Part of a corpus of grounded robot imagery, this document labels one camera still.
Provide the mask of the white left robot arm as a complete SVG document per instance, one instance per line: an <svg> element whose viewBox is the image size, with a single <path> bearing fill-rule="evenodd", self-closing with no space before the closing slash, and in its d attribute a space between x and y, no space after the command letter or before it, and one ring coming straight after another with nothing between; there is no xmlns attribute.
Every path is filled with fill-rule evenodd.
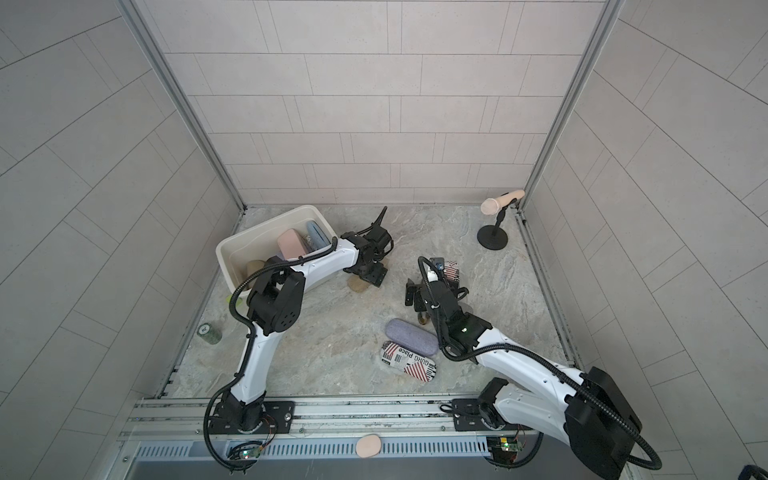
<svg viewBox="0 0 768 480"><path fill-rule="evenodd" d="M203 432L212 426L226 433L251 433L260 428L268 371L280 340L299 319L304 293L327 277L343 271L364 286L379 287L387 268L383 259L394 240L382 226L383 208L370 226L332 236L330 244L287 260L270 258L235 288L231 316L248 328L247 343L232 381L209 400Z"/></svg>

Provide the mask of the light blue case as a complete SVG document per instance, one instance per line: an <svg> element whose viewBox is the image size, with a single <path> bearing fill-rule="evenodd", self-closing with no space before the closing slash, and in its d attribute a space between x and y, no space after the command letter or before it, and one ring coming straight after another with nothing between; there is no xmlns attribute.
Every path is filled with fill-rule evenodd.
<svg viewBox="0 0 768 480"><path fill-rule="evenodd" d="M331 240L314 220L306 223L307 243L312 252L331 245Z"/></svg>

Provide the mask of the purple case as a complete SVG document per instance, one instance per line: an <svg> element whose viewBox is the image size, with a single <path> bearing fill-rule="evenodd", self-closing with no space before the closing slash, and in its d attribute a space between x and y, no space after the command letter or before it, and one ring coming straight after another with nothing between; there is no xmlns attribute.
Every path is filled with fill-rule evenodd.
<svg viewBox="0 0 768 480"><path fill-rule="evenodd" d="M433 357L439 351L434 334L402 319L391 319L385 326L385 334L392 342L421 356Z"/></svg>

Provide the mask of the tan case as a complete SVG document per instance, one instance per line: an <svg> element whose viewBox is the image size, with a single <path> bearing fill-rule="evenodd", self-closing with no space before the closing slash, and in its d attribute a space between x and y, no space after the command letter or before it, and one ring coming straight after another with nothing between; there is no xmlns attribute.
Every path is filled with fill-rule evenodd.
<svg viewBox="0 0 768 480"><path fill-rule="evenodd" d="M347 278L347 286L355 293L363 293L371 286L371 284L357 275L350 275Z"/></svg>

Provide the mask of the flag print case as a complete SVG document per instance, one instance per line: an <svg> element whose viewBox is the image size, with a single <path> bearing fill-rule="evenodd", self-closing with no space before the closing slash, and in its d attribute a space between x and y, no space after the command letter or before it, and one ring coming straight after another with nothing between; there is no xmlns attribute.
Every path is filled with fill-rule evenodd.
<svg viewBox="0 0 768 480"><path fill-rule="evenodd" d="M460 282L460 270L458 263L452 260L445 260L443 263L443 274L449 282Z"/></svg>

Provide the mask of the cream plastic storage box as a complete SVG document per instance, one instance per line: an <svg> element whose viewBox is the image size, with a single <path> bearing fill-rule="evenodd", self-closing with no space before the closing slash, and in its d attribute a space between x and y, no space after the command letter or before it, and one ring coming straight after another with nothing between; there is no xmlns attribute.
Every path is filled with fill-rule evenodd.
<svg viewBox="0 0 768 480"><path fill-rule="evenodd" d="M266 261L280 253L278 238L287 230L295 229L307 236L307 223L315 221L328 238L337 233L320 211L312 205L302 205L279 215L274 208L256 208L262 222L222 240L216 247L216 256L223 278L233 292L246 278L246 266L250 261Z"/></svg>

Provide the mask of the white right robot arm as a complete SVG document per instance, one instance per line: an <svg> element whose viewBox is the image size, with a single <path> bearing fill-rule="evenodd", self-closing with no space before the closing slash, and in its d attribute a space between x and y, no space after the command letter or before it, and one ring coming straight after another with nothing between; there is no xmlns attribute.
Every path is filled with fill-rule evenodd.
<svg viewBox="0 0 768 480"><path fill-rule="evenodd" d="M528 390L519 399L511 385L495 391L492 419L530 427L568 445L602 479L617 479L627 464L658 471L659 454L642 435L642 423L612 377L594 367L584 373L529 350L488 321L465 312L443 273L428 258L417 260L422 281L414 300L425 308L446 359L472 360Z"/></svg>

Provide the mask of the pink case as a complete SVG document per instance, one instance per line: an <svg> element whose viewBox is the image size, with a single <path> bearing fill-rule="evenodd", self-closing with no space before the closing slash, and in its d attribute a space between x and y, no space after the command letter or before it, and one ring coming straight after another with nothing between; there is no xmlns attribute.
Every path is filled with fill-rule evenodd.
<svg viewBox="0 0 768 480"><path fill-rule="evenodd" d="M277 238L277 245L285 260L297 259L310 252L304 237L295 229L288 229Z"/></svg>

